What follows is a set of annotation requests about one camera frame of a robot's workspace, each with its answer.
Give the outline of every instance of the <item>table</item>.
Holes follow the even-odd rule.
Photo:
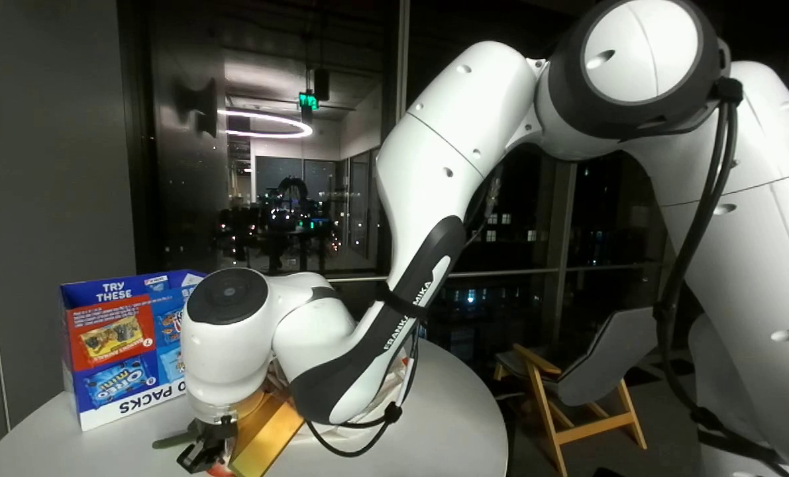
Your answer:
[[[151,444],[184,429],[191,416],[187,399],[179,398],[82,433],[70,396],[61,393],[0,441],[0,476],[184,477],[176,464],[184,446],[153,450]],[[364,444],[370,435],[361,439]],[[358,438],[350,444],[360,446]],[[339,458],[315,441],[295,442],[267,477],[502,477],[507,455],[503,417],[485,384],[453,355],[421,341],[403,416],[375,447]]]

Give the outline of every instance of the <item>cardboard box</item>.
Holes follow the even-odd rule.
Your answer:
[[[82,431],[185,393],[182,309],[190,270],[61,286],[64,386]]]

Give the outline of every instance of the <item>folding chair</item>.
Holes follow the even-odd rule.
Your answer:
[[[586,353],[567,366],[565,371],[539,356],[536,350],[514,344],[512,351],[498,354],[494,378],[500,380],[513,374],[530,380],[545,423],[548,453],[554,459],[558,471],[567,477],[561,446],[568,442],[621,428],[629,432],[639,447],[648,448],[633,400],[624,383],[624,375],[655,345],[657,327],[651,307],[616,311],[598,329]],[[621,398],[623,411],[610,416],[596,401],[615,389]],[[598,420],[574,425],[548,395],[555,396],[569,407],[585,405]],[[554,420],[561,431],[557,431]]]

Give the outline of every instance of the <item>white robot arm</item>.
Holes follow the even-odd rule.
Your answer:
[[[780,372],[789,371],[789,92],[767,67],[731,65],[709,21],[682,0],[598,3],[549,60],[497,42],[464,51],[376,159],[394,240],[386,285],[396,298],[354,324],[318,275],[210,275],[182,326],[195,416],[224,426],[242,417],[273,356],[306,420],[337,425],[359,414],[415,326],[397,301],[433,300],[466,242],[471,196],[522,142],[560,160],[616,149],[636,157],[680,248],[704,189],[722,76],[745,94],[737,167],[687,281],[733,357],[757,427],[789,462],[789,372]],[[442,199],[425,208],[430,191]]]

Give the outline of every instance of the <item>green exit sign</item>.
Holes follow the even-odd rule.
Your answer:
[[[297,100],[297,103],[301,108],[307,106],[312,108],[312,111],[318,109],[318,98],[311,93],[300,93],[300,98]]]

